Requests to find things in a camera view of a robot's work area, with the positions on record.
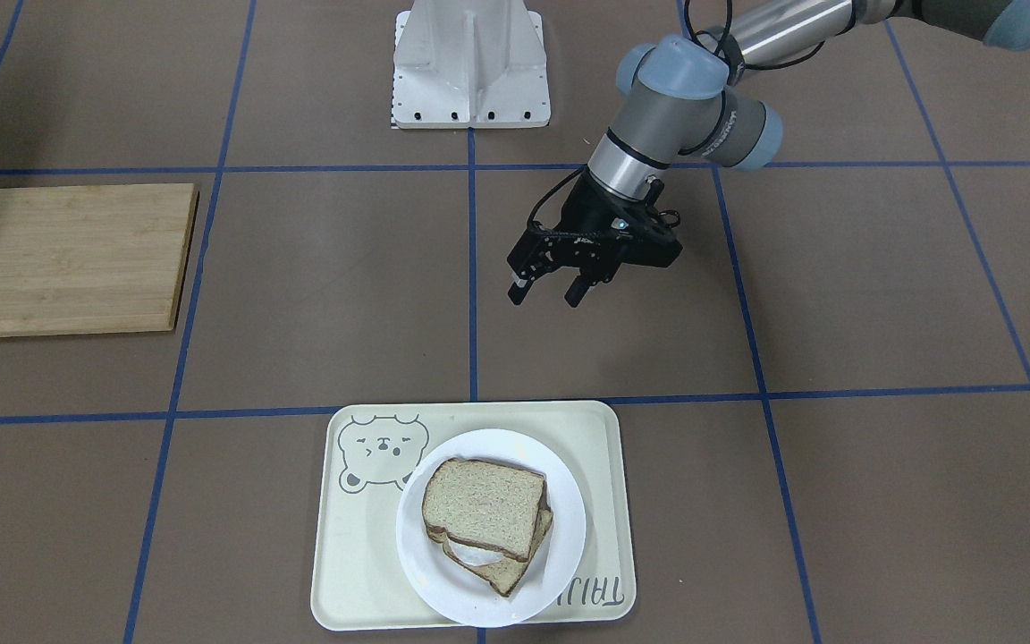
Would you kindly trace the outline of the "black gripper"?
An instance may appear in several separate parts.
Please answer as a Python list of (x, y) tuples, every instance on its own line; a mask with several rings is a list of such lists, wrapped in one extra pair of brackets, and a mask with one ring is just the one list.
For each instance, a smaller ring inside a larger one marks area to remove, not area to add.
[[(561, 217), (556, 225), (538, 221), (538, 211), (561, 188), (575, 183), (561, 205)], [(511, 286), (507, 297), (511, 304), (522, 305), (536, 280), (562, 267), (575, 267), (564, 300), (576, 309), (590, 289), (608, 283), (621, 264), (616, 259), (618, 243), (614, 240), (612, 221), (627, 203), (645, 201), (653, 204), (659, 196), (659, 179), (643, 180), (641, 200), (622, 199), (602, 187), (589, 170), (576, 170), (536, 202), (518, 243), (508, 255)]]

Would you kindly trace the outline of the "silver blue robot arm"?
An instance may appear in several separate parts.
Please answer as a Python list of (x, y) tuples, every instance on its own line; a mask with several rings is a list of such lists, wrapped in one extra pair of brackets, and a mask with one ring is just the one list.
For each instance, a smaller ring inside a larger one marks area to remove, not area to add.
[(681, 217), (655, 206), (676, 159), (732, 170), (764, 167), (783, 140), (780, 116), (736, 89), (749, 71), (778, 71), (809, 60), (859, 25), (913, 18), (989, 47), (1030, 49), (1030, 1), (768, 1), (723, 25), (687, 29), (622, 58), (616, 72), (624, 105), (584, 164), (565, 178), (556, 225), (536, 212), (507, 258), (512, 304), (539, 278), (577, 270), (564, 299), (613, 280), (624, 265), (670, 267), (682, 252)]

